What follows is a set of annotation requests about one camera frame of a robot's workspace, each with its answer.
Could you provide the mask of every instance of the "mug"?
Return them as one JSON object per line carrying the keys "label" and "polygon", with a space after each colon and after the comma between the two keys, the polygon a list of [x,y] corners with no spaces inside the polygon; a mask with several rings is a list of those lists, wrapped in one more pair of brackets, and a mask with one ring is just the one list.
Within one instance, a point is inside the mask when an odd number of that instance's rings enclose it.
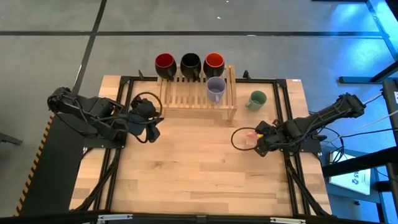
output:
{"label": "mug", "polygon": [[160,77],[173,81],[177,72],[177,64],[172,55],[163,53],[156,57],[155,69]]}
{"label": "mug", "polygon": [[267,101],[267,96],[262,91],[254,91],[251,93],[246,107],[250,110],[259,110]]}
{"label": "mug", "polygon": [[208,78],[221,76],[224,68],[224,58],[221,54],[213,52],[206,56],[203,71]]}
{"label": "mug", "polygon": [[223,78],[211,77],[206,82],[207,97],[214,103],[219,103],[225,92],[226,83]]}
{"label": "mug", "polygon": [[199,80],[199,74],[201,71],[200,57],[194,53],[185,54],[181,58],[180,63],[181,73],[185,77],[192,80]]}

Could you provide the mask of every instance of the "gray floor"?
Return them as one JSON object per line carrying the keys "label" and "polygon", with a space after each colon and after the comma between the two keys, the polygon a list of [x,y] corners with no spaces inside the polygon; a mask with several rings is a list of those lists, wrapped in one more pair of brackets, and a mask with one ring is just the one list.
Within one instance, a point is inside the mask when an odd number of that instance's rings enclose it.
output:
{"label": "gray floor", "polygon": [[[384,1],[371,1],[398,50],[398,22]],[[0,30],[91,30],[100,0],[0,0]],[[250,30],[250,31],[372,31],[378,29],[363,3],[311,0],[112,0],[100,30]],[[72,87],[88,37],[0,36],[0,132],[24,140],[22,146],[0,144],[0,217],[13,214],[50,113],[45,100],[56,87]],[[80,93],[97,95],[103,75],[154,75],[154,57],[186,52],[204,58],[221,52],[238,75],[302,79],[309,110],[319,110],[344,92],[362,100],[380,85],[341,85],[342,75],[373,76],[390,65],[386,44],[378,38],[353,37],[232,37],[139,36],[97,37]],[[340,133],[387,114],[378,99],[358,119],[330,125]],[[363,131],[389,128],[386,119]],[[330,138],[333,133],[325,132]],[[392,133],[355,137],[346,147],[374,152],[394,145]],[[391,209],[389,221],[397,222]],[[342,209],[350,199],[330,196],[332,210],[343,218],[378,221],[376,206],[363,202]]]}

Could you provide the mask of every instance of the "wooden table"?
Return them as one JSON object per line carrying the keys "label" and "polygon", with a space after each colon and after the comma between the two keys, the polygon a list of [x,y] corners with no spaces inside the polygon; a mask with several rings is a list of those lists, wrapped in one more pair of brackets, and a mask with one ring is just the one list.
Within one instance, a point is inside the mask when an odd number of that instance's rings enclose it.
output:
{"label": "wooden table", "polygon": [[[100,96],[116,99],[120,76],[104,76]],[[287,80],[294,117],[308,115],[300,80]],[[226,115],[199,111],[167,112],[158,127],[155,143],[141,144],[129,135],[122,150],[112,211],[136,213],[206,213],[217,215],[291,216],[292,209],[282,153],[260,157],[254,151],[238,151],[230,143],[240,127],[256,127],[277,118],[272,85],[237,83],[238,110],[232,122]],[[261,90],[267,102],[260,111],[245,109],[250,94]],[[159,94],[157,82],[134,82],[133,96],[151,91]],[[282,103],[284,119],[286,111]],[[245,133],[235,143],[245,147]],[[94,149],[80,165],[70,208],[79,206],[98,181],[104,149]],[[317,202],[331,212],[318,159],[301,153],[305,183]],[[107,186],[100,208],[104,207]],[[303,213],[296,186],[299,211]]]}

